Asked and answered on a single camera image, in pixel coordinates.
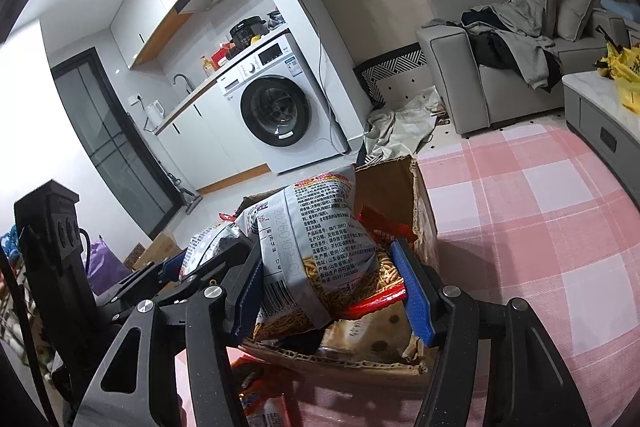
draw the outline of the screw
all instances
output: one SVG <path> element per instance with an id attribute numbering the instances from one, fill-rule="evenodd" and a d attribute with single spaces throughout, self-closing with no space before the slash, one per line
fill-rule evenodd
<path id="1" fill-rule="evenodd" d="M 140 301 L 137 305 L 137 309 L 140 313 L 146 313 L 149 310 L 153 309 L 153 307 L 154 307 L 154 302 L 150 301 L 149 299 Z"/>
<path id="2" fill-rule="evenodd" d="M 460 297 L 460 294 L 462 292 L 457 286 L 444 286 L 444 288 L 442 289 L 442 293 L 444 293 L 444 295 L 446 295 L 447 297 L 453 299 L 455 297 Z"/>
<path id="3" fill-rule="evenodd" d="M 207 299 L 215 299 L 222 295 L 222 288 L 220 286 L 209 286 L 204 290 L 204 296 Z"/>
<path id="4" fill-rule="evenodd" d="M 519 297 L 516 297 L 515 299 L 513 299 L 513 301 L 511 301 L 511 306 L 513 306 L 513 309 L 519 312 L 523 312 L 527 310 L 527 308 L 529 308 L 529 304 L 527 303 L 527 301 L 525 299 L 520 299 Z"/>

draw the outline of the washing machine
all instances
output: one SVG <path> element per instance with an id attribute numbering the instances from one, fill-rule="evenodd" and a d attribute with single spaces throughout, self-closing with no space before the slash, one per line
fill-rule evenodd
<path id="1" fill-rule="evenodd" d="M 271 171 L 279 174 L 348 151 L 291 33 L 245 57 L 218 83 Z"/>

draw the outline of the washing machine door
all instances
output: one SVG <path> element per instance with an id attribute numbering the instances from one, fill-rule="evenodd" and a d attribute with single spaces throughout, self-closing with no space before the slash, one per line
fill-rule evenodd
<path id="1" fill-rule="evenodd" d="M 289 78 L 277 75 L 251 82 L 242 93 L 240 111 L 249 131 L 274 147 L 298 142 L 311 119 L 304 91 Z"/>

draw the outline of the gray sofa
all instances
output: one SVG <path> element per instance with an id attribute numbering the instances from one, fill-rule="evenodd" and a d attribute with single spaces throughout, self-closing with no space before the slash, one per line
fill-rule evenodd
<path id="1" fill-rule="evenodd" d="M 434 18 L 459 22 L 472 6 L 508 0 L 429 0 Z M 555 38 L 562 74 L 593 70 L 606 53 L 604 38 L 594 31 L 601 25 L 619 44 L 629 46 L 625 22 L 617 15 L 594 10 L 583 37 L 576 42 Z M 495 126 L 529 114 L 563 107 L 562 82 L 551 93 L 531 89 L 511 70 L 478 66 L 466 32 L 454 26 L 432 26 L 416 32 L 458 134 Z"/>

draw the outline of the plaid tablecloth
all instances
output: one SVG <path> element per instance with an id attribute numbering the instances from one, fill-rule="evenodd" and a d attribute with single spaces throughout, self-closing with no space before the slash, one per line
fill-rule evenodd
<path id="1" fill-rule="evenodd" d="M 539 124 L 418 160 L 445 282 L 496 303 L 527 299 L 593 426 L 611 425 L 640 385 L 640 214 L 618 181 L 574 134 Z M 487 347 L 470 425 L 482 421 Z"/>

